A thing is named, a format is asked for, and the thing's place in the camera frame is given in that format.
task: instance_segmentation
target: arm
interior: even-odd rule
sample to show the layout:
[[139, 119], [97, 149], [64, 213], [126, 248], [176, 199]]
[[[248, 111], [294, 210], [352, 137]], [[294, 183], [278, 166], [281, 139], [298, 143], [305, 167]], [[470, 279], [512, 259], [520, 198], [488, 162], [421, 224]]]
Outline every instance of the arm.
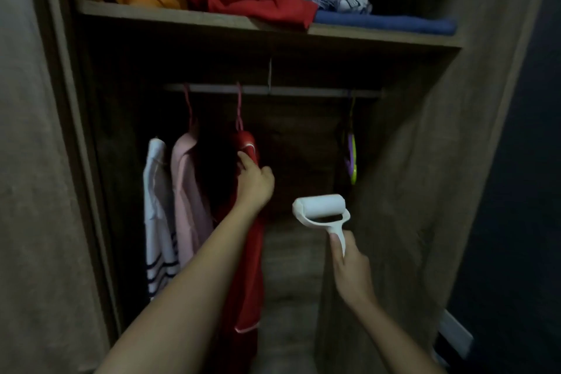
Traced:
[[97, 374], [197, 373], [221, 315], [247, 232], [273, 194], [271, 169], [244, 153], [236, 205], [188, 265], [117, 340]]
[[335, 285], [348, 307], [368, 332], [388, 370], [393, 374], [443, 374], [442, 370], [378, 305], [372, 287], [368, 257], [344, 231], [347, 250], [330, 234]]

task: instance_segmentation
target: lint roller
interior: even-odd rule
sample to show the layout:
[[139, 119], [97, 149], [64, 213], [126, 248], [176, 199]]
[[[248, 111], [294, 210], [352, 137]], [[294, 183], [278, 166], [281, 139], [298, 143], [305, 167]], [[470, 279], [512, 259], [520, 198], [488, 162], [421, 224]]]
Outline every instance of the lint roller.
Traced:
[[[345, 199], [339, 194], [319, 195], [317, 197], [297, 198], [292, 203], [292, 213], [304, 226], [315, 229], [326, 229], [330, 234], [336, 234], [341, 241], [343, 256], [345, 255], [345, 236], [343, 235], [343, 223], [351, 218], [351, 214], [345, 206]], [[343, 218], [334, 222], [319, 223], [312, 219], [320, 217], [336, 216], [342, 214]]]

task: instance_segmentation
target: metal hanging rod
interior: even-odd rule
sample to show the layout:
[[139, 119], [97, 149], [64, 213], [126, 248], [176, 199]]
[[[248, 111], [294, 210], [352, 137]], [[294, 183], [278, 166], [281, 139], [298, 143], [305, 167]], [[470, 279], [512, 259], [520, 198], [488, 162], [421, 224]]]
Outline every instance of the metal hanging rod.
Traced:
[[[238, 88], [230, 84], [190, 84], [191, 92], [198, 94], [237, 94]], [[183, 92], [182, 83], [165, 84], [164, 90]], [[246, 95], [272, 95], [272, 96], [315, 96], [323, 98], [347, 98], [348, 89], [332, 89], [317, 87], [282, 87], [282, 86], [244, 86], [243, 94]], [[384, 91], [351, 91], [355, 98], [380, 99]]]

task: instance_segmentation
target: hand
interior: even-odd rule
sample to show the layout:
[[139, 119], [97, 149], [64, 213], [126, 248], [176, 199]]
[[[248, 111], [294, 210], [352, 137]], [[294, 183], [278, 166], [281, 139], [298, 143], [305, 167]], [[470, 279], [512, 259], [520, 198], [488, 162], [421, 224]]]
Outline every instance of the hand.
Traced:
[[275, 188], [275, 177], [270, 167], [260, 169], [245, 152], [239, 151], [241, 173], [238, 176], [236, 206], [257, 214], [269, 202]]
[[339, 237], [329, 234], [335, 285], [341, 298], [355, 313], [365, 304], [378, 305], [372, 287], [370, 262], [356, 247], [351, 231], [343, 231], [347, 249], [343, 258], [343, 248]]

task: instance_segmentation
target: pink shirt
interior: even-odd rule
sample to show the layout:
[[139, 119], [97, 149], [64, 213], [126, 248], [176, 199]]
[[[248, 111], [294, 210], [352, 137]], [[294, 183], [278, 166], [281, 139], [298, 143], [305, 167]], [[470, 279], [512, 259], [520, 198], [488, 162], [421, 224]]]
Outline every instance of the pink shirt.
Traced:
[[197, 134], [189, 132], [177, 140], [172, 151], [177, 251], [181, 267], [188, 263], [214, 229], [208, 203], [195, 179], [192, 156], [195, 144]]

